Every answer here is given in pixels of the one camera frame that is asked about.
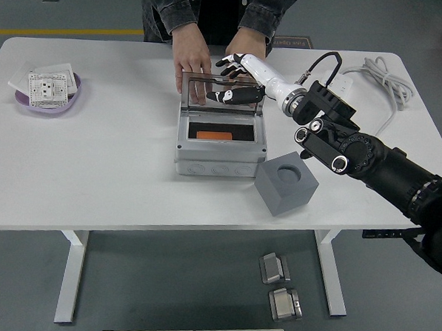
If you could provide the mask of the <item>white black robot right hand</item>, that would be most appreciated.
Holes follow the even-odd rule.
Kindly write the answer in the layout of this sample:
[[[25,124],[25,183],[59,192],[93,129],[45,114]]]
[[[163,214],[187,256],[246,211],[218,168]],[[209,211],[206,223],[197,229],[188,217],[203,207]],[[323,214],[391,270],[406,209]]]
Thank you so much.
[[[209,100],[219,101],[222,104],[252,104],[258,103],[264,96],[275,100],[286,116],[292,115],[292,103],[304,96],[306,92],[298,84],[287,80],[274,70],[265,61],[253,54],[234,53],[221,59],[216,65],[221,67],[228,64],[222,76],[236,77],[242,73],[249,73],[257,82],[257,87],[234,88],[226,91],[208,92]]]

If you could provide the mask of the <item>person's left hand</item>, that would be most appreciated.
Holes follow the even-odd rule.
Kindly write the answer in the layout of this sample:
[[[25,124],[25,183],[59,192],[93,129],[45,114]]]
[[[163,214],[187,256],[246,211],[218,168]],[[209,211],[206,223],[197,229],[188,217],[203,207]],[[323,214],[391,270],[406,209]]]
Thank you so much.
[[[252,54],[264,61],[267,54],[266,39],[263,33],[241,27],[227,46],[225,54]]]

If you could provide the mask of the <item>person's right hand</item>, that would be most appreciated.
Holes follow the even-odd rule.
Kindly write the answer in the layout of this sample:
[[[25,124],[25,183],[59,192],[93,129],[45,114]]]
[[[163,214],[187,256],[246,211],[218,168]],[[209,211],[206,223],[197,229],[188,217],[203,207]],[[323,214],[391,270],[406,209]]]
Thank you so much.
[[[183,91],[183,74],[210,73],[210,51],[196,23],[178,26],[172,32],[175,85],[178,93]]]

